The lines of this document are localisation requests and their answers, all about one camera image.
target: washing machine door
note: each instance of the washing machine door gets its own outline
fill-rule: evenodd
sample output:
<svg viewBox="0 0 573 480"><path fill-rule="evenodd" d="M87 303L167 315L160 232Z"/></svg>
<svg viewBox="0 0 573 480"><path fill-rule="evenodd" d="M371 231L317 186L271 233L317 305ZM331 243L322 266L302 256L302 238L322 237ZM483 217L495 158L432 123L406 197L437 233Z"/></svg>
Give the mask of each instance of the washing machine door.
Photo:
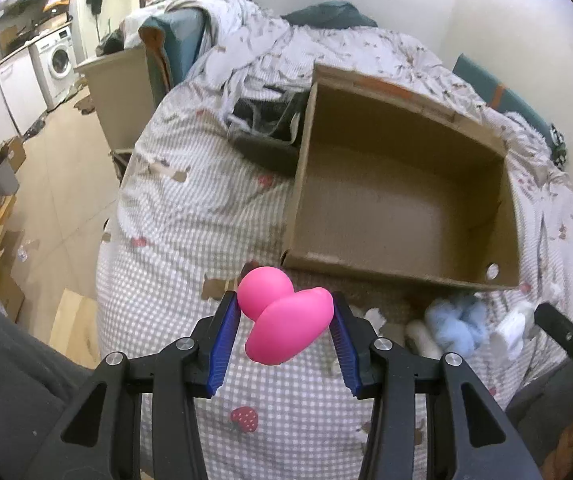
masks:
<svg viewBox="0 0 573 480"><path fill-rule="evenodd" d="M48 70L55 79L64 79L73 70L65 44L57 45L48 60Z"/></svg>

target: metal screw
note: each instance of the metal screw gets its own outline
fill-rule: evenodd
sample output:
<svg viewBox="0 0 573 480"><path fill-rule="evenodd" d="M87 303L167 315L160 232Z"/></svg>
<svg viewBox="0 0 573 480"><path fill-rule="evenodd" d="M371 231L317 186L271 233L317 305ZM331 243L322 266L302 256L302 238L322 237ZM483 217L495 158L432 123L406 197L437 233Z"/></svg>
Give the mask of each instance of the metal screw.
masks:
<svg viewBox="0 0 573 480"><path fill-rule="evenodd" d="M391 348L393 348L393 343L391 342L390 339L387 339L385 337L379 337L377 338L374 342L373 342L375 348L377 348L378 350L390 350Z"/></svg>
<svg viewBox="0 0 573 480"><path fill-rule="evenodd" d="M181 337L175 343L175 346L178 347L178 350L190 350L195 345L196 342L189 337Z"/></svg>
<svg viewBox="0 0 573 480"><path fill-rule="evenodd" d="M455 354L455 353L451 352L450 354L446 354L446 357L444 358L444 360L446 361L447 364L450 364L451 366L461 365L460 354Z"/></svg>
<svg viewBox="0 0 573 480"><path fill-rule="evenodd" d="M119 365L124 356L120 352L111 352L106 356L106 364L110 366Z"/></svg>

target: blue gripper pad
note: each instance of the blue gripper pad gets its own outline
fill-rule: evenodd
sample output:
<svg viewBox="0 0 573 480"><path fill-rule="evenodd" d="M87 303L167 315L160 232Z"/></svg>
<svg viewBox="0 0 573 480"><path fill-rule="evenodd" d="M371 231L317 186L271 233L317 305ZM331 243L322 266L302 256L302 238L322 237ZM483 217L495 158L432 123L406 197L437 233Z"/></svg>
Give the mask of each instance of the blue gripper pad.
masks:
<svg viewBox="0 0 573 480"><path fill-rule="evenodd" d="M220 330L215 336L215 342L211 350L209 375L206 381L206 389L211 396L215 395L217 388L222 386L224 382L226 368L229 365L239 324L240 308L237 297L234 295L224 312Z"/></svg>
<svg viewBox="0 0 573 480"><path fill-rule="evenodd" d="M344 384L351 390L353 396L357 396L359 389L362 387L357 364L357 352L353 347L353 343L351 343L346 323L337 309L337 305L335 306L335 314L330 322L329 330L333 338L333 345L335 345L339 367L342 370Z"/></svg>

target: pink toy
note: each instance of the pink toy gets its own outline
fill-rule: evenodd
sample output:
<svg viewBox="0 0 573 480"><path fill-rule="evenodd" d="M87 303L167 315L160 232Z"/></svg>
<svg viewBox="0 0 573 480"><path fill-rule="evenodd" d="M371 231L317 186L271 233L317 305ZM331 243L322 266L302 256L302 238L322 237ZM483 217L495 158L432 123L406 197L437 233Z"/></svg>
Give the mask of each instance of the pink toy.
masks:
<svg viewBox="0 0 573 480"><path fill-rule="evenodd" d="M247 356L265 365L288 361L324 332L333 313L333 297L325 288L284 296L257 318L245 346Z"/></svg>
<svg viewBox="0 0 573 480"><path fill-rule="evenodd" d="M244 276L238 285L238 304L244 314L257 321L268 305L293 292L293 283L282 270L258 267Z"/></svg>

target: blue yarn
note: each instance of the blue yarn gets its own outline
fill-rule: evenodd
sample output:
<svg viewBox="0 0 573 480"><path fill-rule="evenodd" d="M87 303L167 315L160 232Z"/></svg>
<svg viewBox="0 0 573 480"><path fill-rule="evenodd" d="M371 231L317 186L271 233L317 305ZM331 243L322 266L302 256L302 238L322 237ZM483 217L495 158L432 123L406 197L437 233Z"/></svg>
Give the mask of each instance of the blue yarn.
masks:
<svg viewBox="0 0 573 480"><path fill-rule="evenodd" d="M435 300L426 309L426 326L445 352L470 357L487 340L487 308L472 295Z"/></svg>

